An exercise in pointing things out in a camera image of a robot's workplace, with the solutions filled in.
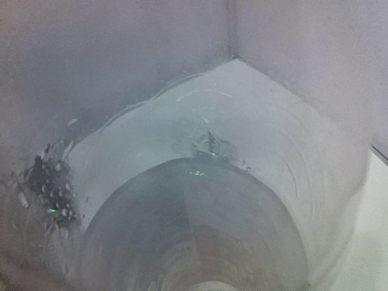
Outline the clear bottle red white label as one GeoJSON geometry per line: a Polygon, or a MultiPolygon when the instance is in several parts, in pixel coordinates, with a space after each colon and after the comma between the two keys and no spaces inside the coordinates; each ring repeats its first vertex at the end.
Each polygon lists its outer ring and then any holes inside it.
{"type": "Polygon", "coordinates": [[[1,2],[6,290],[321,290],[369,163],[355,1],[1,2]]]}

